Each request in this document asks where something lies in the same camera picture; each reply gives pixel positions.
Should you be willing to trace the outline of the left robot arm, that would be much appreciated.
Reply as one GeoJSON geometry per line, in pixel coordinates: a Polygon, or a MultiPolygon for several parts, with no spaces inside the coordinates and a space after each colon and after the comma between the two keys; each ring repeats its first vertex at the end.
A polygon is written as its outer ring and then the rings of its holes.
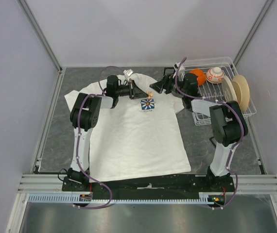
{"type": "Polygon", "coordinates": [[[93,128],[97,125],[101,109],[116,107],[119,97],[128,96],[131,100],[148,98],[134,80],[126,78],[122,83],[116,75],[108,76],[103,94],[80,93],[70,113],[74,127],[73,161],[67,178],[79,191],[88,189],[90,180],[86,176],[89,169],[89,147],[93,128]]]}

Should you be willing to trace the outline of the red orange brooch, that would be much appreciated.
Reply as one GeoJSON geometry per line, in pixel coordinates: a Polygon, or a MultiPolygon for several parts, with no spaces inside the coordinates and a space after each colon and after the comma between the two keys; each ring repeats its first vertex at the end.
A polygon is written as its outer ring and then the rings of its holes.
{"type": "Polygon", "coordinates": [[[148,99],[152,99],[154,97],[152,91],[147,91],[146,94],[148,95],[148,99]]]}

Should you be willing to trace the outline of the white t-shirt with flower print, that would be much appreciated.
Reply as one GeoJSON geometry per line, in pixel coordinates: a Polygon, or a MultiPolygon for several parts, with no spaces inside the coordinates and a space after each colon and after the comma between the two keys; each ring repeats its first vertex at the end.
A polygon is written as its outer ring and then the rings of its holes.
{"type": "Polygon", "coordinates": [[[182,100],[152,91],[152,99],[120,97],[101,109],[89,147],[94,181],[117,181],[189,172],[176,114],[182,100]]]}

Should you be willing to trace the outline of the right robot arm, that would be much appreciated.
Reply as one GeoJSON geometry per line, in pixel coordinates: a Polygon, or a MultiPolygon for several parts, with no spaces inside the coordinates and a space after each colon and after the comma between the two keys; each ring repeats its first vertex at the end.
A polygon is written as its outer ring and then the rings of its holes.
{"type": "Polygon", "coordinates": [[[175,92],[182,97],[185,109],[210,118],[213,138],[216,140],[212,163],[207,170],[206,187],[217,191],[230,180],[230,164],[234,152],[248,129],[236,101],[210,100],[200,95],[197,76],[187,73],[182,81],[176,74],[164,75],[161,81],[150,85],[158,93],[175,92]]]}

